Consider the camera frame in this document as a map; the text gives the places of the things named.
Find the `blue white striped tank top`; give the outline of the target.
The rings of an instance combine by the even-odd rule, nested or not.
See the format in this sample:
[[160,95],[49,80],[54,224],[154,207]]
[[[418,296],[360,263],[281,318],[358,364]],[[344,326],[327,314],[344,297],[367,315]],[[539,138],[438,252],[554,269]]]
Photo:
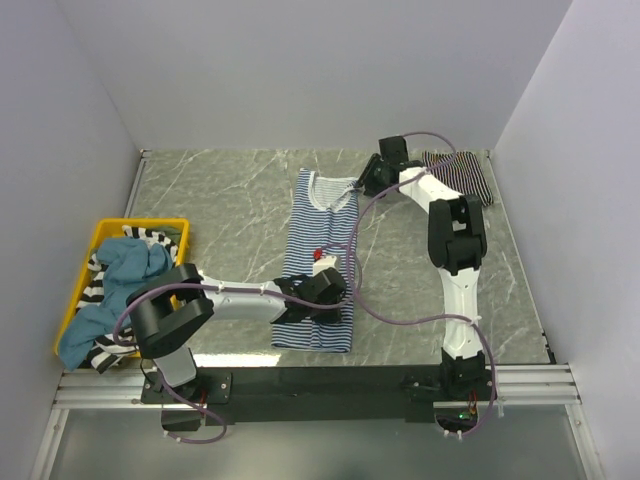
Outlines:
[[[352,177],[327,178],[307,169],[299,171],[282,273],[285,277],[310,275],[316,252],[324,257],[338,256],[341,274],[355,272],[346,264],[350,234],[359,217],[356,180]],[[354,304],[339,310],[336,324],[320,324],[310,319],[272,327],[271,346],[288,350],[347,353],[353,339]]]

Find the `black white striped tank top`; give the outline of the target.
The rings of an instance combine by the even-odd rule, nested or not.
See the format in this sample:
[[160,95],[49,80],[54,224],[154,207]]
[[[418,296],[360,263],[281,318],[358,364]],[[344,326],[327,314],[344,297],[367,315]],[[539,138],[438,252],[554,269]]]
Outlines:
[[[448,153],[425,151],[422,154],[426,166],[433,167],[444,163]],[[494,196],[486,181],[480,161],[475,153],[461,151],[449,164],[436,167],[430,171],[440,182],[464,195],[476,195],[483,207],[494,203]]]

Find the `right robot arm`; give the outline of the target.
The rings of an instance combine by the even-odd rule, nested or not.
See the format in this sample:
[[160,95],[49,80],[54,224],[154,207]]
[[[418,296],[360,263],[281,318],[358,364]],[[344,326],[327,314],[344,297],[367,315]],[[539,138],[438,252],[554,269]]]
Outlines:
[[479,333],[478,280],[487,253],[482,203],[436,178],[433,170],[409,159],[401,135],[378,141],[357,186],[379,199],[396,188],[427,214],[427,247],[438,270],[444,299],[445,335],[435,390],[466,398],[490,380]]

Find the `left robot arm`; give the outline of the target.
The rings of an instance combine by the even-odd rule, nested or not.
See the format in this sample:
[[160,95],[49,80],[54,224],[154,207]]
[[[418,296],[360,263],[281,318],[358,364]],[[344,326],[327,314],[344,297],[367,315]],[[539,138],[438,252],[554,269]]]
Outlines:
[[347,283],[333,266],[312,275],[237,283],[205,278],[195,265],[185,263],[131,294],[122,319],[130,322],[141,357],[153,361],[166,392],[186,402],[200,388],[186,343],[207,321],[331,324],[341,319],[339,305],[346,292]]

